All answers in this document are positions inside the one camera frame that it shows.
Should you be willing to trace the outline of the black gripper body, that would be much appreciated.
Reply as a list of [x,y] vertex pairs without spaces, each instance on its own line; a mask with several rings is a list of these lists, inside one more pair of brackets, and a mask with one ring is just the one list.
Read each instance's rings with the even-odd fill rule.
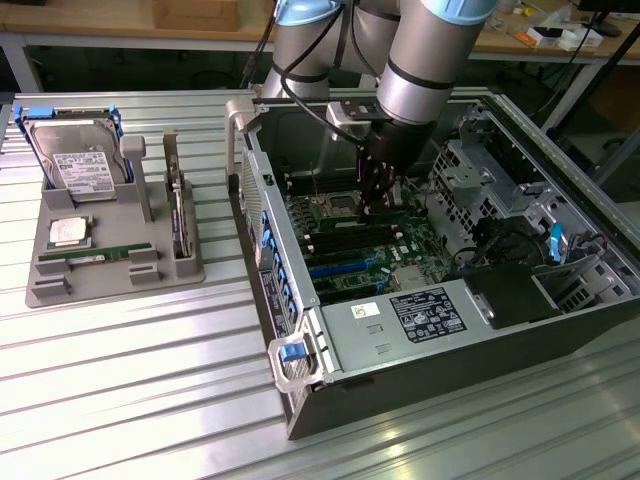
[[413,166],[436,127],[436,122],[412,125],[399,120],[375,120],[366,136],[366,152],[378,163],[404,176]]

